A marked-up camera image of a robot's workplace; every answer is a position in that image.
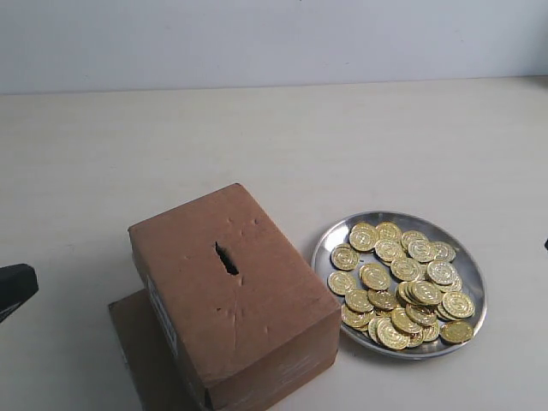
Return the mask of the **brown cardboard box with slot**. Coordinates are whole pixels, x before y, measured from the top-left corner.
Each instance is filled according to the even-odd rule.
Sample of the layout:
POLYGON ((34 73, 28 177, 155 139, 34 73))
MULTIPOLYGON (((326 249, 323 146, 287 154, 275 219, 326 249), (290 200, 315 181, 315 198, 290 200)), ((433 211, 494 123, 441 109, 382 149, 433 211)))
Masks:
POLYGON ((109 306, 145 410, 266 410, 335 361, 340 308, 239 183, 128 230, 141 290, 109 306))

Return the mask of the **gold coin far left lower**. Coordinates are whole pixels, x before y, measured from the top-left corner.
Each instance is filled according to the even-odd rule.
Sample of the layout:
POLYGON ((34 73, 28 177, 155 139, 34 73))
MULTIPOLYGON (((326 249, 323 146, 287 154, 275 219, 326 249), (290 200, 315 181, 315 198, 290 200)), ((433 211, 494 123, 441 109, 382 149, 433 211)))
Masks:
POLYGON ((345 296, 349 291, 356 289, 357 282, 346 271, 333 271, 327 278, 327 285, 334 294, 345 296))

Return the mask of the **gold coin far left upper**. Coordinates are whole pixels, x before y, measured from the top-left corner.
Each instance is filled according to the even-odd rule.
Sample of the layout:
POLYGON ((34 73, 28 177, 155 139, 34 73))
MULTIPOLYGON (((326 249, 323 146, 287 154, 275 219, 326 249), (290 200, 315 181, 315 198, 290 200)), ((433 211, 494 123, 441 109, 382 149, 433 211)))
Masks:
POLYGON ((360 254, 348 243, 342 243, 331 251, 331 263, 341 271, 352 271, 360 262, 360 254))

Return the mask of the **gold coin bottom left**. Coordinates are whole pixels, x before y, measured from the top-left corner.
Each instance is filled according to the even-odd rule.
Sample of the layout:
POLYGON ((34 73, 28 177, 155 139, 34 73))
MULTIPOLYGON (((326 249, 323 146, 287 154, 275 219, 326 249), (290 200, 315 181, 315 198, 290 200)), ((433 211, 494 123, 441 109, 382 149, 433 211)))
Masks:
POLYGON ((358 313, 350 309, 346 304, 342 304, 341 306, 342 322, 353 329, 365 327, 374 317, 375 312, 358 313))

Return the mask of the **gold coin top left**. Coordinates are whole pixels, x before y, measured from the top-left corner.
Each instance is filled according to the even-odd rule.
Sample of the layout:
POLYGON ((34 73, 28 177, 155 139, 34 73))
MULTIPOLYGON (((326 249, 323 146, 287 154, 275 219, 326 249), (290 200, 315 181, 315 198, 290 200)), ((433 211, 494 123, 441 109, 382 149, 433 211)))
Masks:
POLYGON ((361 253, 371 252, 379 239, 377 229, 364 222, 354 225, 348 234, 350 246, 361 253))

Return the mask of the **gold coin centre upper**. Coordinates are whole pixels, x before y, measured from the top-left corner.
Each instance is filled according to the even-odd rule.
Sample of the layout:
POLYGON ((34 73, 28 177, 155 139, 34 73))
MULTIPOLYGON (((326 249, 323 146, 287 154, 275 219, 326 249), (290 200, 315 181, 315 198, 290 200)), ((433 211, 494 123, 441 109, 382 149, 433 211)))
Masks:
POLYGON ((374 251, 381 260, 388 263, 405 256, 401 243, 392 239, 378 240, 374 251))

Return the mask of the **gold coin top middle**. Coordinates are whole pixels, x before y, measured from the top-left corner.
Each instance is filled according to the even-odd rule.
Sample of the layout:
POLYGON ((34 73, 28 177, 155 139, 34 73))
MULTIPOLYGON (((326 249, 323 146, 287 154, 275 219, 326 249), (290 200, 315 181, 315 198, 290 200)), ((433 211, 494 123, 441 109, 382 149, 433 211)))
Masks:
POLYGON ((378 238, 380 240, 391 240, 400 242, 402 239, 401 229, 393 222, 384 221, 379 223, 375 229, 378 232, 378 238))

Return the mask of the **gold coin front bottom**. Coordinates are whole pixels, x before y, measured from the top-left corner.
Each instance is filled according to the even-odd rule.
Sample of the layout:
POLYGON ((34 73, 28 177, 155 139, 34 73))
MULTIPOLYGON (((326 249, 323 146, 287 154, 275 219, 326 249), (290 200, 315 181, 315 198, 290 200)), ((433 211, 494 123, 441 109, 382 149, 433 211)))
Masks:
POLYGON ((391 320, 383 317, 379 320, 376 329, 378 340, 386 347, 393 350, 402 350, 408 346, 410 338, 399 332, 391 320))

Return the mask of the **silvery gold coin right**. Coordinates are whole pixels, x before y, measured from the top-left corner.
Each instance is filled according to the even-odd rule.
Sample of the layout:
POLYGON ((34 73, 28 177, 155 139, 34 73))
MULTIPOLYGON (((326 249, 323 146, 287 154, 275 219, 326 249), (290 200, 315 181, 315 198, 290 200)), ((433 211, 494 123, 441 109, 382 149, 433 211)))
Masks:
POLYGON ((447 261, 433 260, 426 268, 427 276, 438 285, 451 285, 457 277, 456 268, 447 261))

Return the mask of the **gold coin right edge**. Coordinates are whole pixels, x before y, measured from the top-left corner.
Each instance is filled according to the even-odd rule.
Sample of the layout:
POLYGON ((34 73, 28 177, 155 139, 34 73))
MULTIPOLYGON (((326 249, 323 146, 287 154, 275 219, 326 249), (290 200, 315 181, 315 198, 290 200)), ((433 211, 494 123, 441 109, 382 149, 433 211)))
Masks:
POLYGON ((466 319, 472 317, 475 313, 474 302, 461 291, 445 293, 442 298, 442 305, 450 316, 457 319, 466 319))

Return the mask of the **gold coin lower right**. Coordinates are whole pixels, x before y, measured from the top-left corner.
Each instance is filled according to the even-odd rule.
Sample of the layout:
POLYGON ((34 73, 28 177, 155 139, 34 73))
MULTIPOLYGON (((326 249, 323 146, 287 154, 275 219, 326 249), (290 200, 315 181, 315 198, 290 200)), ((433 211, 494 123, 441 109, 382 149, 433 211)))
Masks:
POLYGON ((474 335, 474 329, 466 321, 451 321, 440 327, 439 334, 447 343, 459 344, 469 341, 474 335))

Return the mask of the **round silver metal plate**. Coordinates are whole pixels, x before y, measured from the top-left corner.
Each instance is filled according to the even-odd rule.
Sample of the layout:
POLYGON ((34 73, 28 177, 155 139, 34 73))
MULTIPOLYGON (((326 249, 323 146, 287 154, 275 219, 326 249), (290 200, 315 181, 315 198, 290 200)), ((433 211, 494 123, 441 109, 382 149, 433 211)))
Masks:
MULTIPOLYGON (((462 290, 469 295, 475 305, 475 313, 468 322, 473 329, 473 334, 478 334, 485 321, 487 312, 485 280, 482 273, 471 253, 452 234, 424 218, 396 211, 363 211, 347 216, 334 223, 316 241, 315 248, 310 257, 310 266, 323 283, 327 283, 328 276, 335 270, 335 266, 331 263, 333 248, 346 241, 351 228, 360 222, 371 225, 392 222, 404 231, 410 229, 418 230, 434 241, 444 241, 450 244, 456 250, 454 263, 462 279, 462 290)), ((354 341, 355 345, 360 345, 363 351, 398 360, 436 358, 456 352, 469 344, 469 342, 450 344, 439 338, 437 341, 428 342, 421 347, 392 350, 375 343, 371 338, 364 336, 345 324, 341 325, 341 331, 344 336, 354 341)))

